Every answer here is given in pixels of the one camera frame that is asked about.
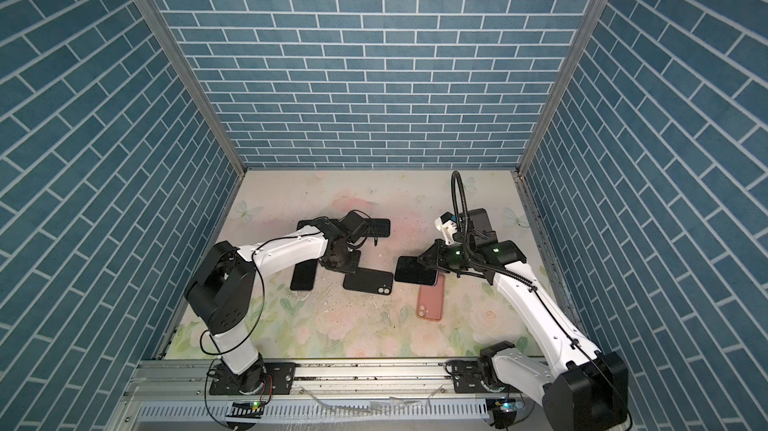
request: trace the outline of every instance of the brick wall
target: brick wall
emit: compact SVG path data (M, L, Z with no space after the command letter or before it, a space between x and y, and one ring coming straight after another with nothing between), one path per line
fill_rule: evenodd
M0 429L106 424L234 181L130 0L0 0Z
M768 0L610 0L529 183L639 429L768 429Z
M252 168L512 168L588 2L156 1Z

